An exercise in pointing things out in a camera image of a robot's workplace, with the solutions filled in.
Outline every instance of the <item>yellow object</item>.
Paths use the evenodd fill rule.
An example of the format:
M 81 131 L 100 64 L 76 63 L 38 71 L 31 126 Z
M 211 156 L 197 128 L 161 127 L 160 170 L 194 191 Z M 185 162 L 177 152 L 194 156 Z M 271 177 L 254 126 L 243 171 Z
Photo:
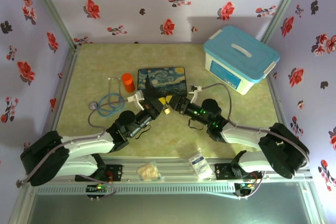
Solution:
M 166 102 L 169 103 L 170 100 L 172 99 L 172 97 L 173 97 L 172 95 L 167 95 L 166 96 Z
M 159 101 L 165 105 L 166 104 L 166 99 L 164 97 L 159 98 Z

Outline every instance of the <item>storage box handle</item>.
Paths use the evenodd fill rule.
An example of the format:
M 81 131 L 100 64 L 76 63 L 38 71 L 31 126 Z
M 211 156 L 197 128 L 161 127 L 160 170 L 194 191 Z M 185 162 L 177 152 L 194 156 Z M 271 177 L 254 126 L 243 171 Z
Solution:
M 235 49 L 237 49 L 238 51 L 242 52 L 243 54 L 245 54 L 248 58 L 252 57 L 252 54 L 250 52 L 248 52 L 247 50 L 245 50 L 244 48 L 236 45 L 236 44 L 231 44 L 231 46 Z

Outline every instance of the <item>floral wallpaper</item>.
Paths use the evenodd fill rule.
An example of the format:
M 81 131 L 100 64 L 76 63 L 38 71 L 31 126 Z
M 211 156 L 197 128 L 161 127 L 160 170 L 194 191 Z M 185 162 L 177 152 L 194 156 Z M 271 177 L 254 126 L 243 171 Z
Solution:
M 271 76 L 287 124 L 310 150 L 310 169 L 329 223 L 336 223 L 336 0 L 292 0 L 269 46 Z
M 8 223 L 25 176 L 19 156 L 57 106 L 69 46 L 42 0 L 0 4 L 0 223 Z
M 75 44 L 204 43 L 229 24 L 261 39 L 280 1 L 52 0 Z

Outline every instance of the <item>blue lid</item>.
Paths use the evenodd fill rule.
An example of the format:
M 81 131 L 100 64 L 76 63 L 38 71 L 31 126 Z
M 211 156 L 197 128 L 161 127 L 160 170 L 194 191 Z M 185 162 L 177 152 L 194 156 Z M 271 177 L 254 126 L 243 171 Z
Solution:
M 280 54 L 234 26 L 225 26 L 204 44 L 204 51 L 252 83 L 260 82 Z

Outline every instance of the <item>small package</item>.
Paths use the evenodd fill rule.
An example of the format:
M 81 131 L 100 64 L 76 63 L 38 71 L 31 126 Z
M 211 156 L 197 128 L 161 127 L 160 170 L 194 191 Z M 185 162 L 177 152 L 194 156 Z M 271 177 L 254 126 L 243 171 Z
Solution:
M 195 153 L 195 155 L 189 158 L 189 163 L 199 179 L 211 177 L 213 171 L 211 170 L 201 151 L 198 151 Z
M 137 173 L 140 175 L 140 178 L 143 181 L 153 181 L 153 180 L 162 180 L 162 176 L 156 167 L 155 162 L 149 162 L 141 166 Z

